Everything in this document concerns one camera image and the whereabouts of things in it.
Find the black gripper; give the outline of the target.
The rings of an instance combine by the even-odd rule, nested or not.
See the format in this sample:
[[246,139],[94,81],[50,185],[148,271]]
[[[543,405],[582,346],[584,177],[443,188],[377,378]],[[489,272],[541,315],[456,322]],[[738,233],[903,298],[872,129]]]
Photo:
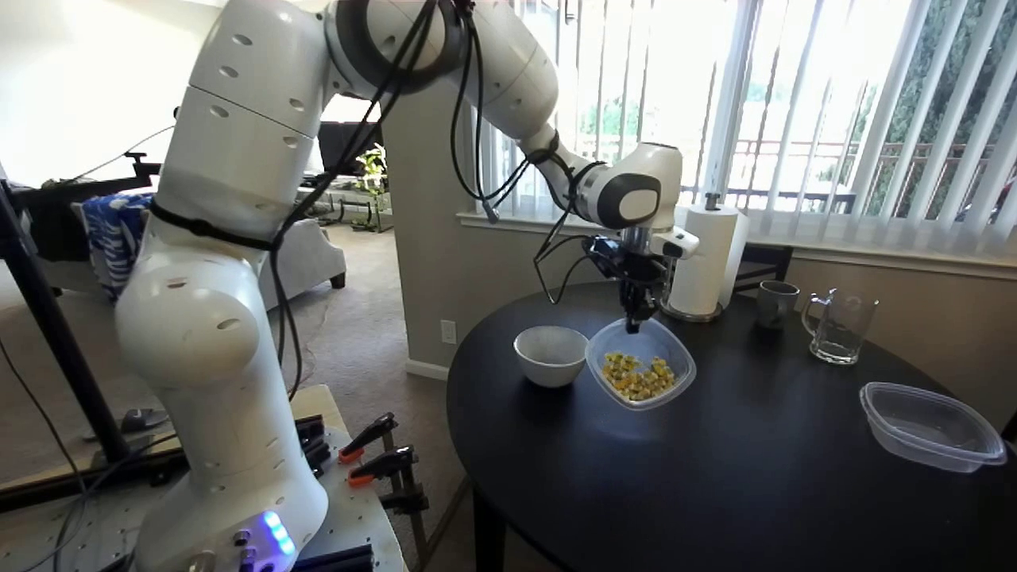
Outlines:
[[656,306],[666,294],[675,262],[696,247],[699,239],[686,227],[626,227],[620,236],[593,236],[584,242],[588,259],[620,282],[626,333],[639,333],[639,323],[656,318]]

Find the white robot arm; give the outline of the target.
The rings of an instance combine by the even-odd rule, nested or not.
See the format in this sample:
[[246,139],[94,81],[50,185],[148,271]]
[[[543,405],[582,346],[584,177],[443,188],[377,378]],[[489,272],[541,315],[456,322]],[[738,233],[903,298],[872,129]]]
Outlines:
[[551,122],[559,78],[506,0],[229,0],[184,88],[141,254],[113,302],[124,364],[165,405],[187,456],[135,534],[132,572],[288,572],[329,498],[300,445],[258,271],[306,199],[295,193],[329,99],[393,105],[438,78],[508,137],[552,204],[617,227],[597,262],[630,323],[656,315],[660,233],[682,156],[641,142],[620,161],[573,153]]

